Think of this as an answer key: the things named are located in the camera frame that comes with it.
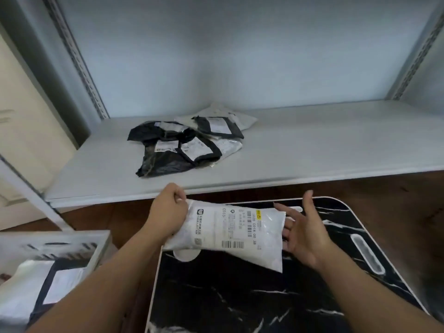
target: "shelf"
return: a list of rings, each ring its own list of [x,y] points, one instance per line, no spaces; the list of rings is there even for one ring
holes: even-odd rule
[[[444,169],[444,119],[402,102],[254,110],[243,148],[214,167],[151,179],[135,172],[143,145],[126,141],[151,117],[104,120],[45,199],[71,207],[155,197],[169,182],[188,194]]]

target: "black marble tabletop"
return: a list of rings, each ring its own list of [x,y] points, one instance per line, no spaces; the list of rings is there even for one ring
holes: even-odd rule
[[[282,201],[302,207],[301,199]],[[314,203],[330,238],[381,284],[414,306],[424,309],[355,214],[332,197]],[[236,204],[271,208],[270,201]],[[359,234],[385,268],[375,274],[352,242]],[[167,332],[351,332],[321,277],[287,253],[278,273],[224,252],[203,250],[191,262],[163,252],[152,299],[148,327]]]

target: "brown floor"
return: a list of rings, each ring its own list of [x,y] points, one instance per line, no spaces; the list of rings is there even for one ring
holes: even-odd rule
[[[431,280],[444,281],[444,171],[198,194],[189,198],[217,203],[259,201],[301,197],[307,189],[314,189],[315,196],[332,196],[348,204],[423,302],[427,302],[427,284]],[[119,248],[144,224],[150,205],[151,200],[95,205],[64,213],[64,218],[76,230],[111,230],[113,242]],[[7,229],[44,230],[57,227],[43,219]],[[147,295],[155,269],[156,262],[152,262],[146,283],[141,286]],[[146,316],[149,299],[144,297],[137,302]]]

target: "oval slot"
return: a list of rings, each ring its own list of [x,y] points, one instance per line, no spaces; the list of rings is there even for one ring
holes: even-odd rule
[[[376,258],[376,255],[373,253],[372,249],[370,249],[367,242],[362,238],[361,235],[352,234],[350,235],[353,243],[358,248],[359,252],[363,256],[369,268],[375,274],[385,274],[385,268],[382,266],[380,261]]]

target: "white plastic basket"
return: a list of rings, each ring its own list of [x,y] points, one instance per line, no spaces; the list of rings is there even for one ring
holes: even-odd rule
[[[0,274],[12,276],[27,259],[89,258],[84,279],[115,251],[109,230],[0,233]]]

